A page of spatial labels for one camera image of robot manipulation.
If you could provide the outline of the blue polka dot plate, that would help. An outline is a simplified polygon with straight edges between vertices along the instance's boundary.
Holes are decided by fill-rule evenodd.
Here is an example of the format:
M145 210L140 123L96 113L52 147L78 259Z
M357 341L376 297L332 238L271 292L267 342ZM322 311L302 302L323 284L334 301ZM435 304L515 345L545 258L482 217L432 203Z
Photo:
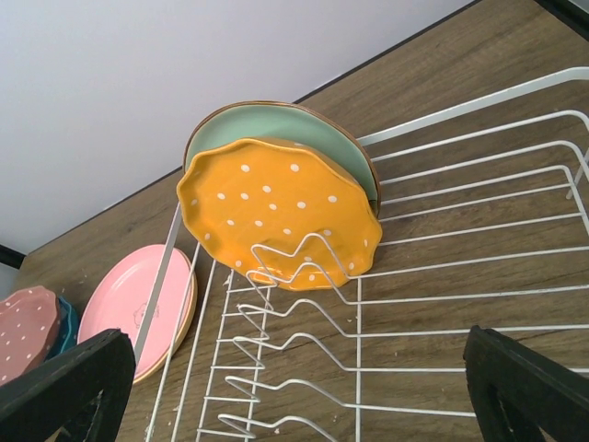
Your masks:
M79 330L79 317L75 308L63 297L58 297L60 308L60 321L58 335L53 343L46 360L64 353L77 343Z

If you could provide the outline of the pale yellow plate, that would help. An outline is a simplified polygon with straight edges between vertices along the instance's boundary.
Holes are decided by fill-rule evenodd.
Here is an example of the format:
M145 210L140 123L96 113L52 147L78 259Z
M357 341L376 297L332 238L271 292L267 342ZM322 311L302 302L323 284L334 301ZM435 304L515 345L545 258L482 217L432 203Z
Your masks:
M194 317L196 295L197 282L191 261L181 250L174 249L137 364L134 384L143 382L165 364L171 341L174 341L173 353L179 349Z

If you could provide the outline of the orange polka dot plate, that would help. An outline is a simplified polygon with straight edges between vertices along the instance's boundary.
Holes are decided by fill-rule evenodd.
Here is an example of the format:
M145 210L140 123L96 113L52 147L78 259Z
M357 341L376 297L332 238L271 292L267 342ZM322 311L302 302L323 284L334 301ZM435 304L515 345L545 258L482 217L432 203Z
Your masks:
M369 271L383 230L364 189L307 145L241 138L197 153L177 186L185 227L212 258L291 291Z

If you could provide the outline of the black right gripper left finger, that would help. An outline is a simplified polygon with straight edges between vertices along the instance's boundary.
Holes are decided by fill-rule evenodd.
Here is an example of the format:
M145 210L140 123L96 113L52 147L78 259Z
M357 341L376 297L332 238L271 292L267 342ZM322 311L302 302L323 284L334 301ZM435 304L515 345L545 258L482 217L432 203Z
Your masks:
M102 331L1 387L1 439L114 441L134 373L128 335Z

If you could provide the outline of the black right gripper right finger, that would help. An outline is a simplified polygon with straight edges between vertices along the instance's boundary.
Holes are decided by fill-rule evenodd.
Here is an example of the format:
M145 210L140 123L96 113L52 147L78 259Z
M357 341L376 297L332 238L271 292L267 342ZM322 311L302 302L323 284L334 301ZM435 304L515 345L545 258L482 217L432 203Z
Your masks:
M588 439L588 379L493 330L470 329L463 358L485 441Z

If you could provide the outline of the light pink plate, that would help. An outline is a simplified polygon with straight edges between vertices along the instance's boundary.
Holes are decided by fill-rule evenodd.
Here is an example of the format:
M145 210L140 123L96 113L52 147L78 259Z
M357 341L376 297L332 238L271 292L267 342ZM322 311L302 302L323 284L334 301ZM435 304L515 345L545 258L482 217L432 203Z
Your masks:
M137 339L164 248L154 244L135 250L105 275L82 315L79 343L106 329L119 329L133 342Z

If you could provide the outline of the dark pink polka dot plate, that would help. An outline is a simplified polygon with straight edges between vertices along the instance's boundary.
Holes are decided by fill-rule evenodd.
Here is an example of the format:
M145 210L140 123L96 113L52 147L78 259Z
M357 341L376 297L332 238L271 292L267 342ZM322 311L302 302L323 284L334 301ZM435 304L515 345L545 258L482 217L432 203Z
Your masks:
M1 385L40 365L60 327L56 295L38 285L16 291L1 302Z

